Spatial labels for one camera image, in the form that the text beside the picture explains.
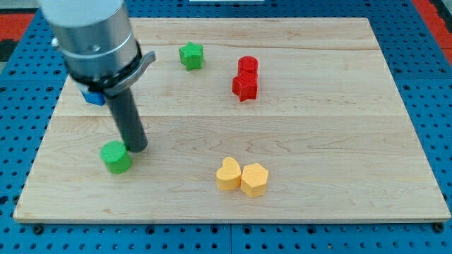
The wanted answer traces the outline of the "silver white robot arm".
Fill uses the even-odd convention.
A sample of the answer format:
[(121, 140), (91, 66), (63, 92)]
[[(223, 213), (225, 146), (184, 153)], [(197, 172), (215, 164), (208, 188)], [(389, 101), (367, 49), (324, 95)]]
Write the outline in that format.
[(39, 0), (70, 76), (91, 92), (114, 97), (155, 61), (142, 54), (124, 0)]

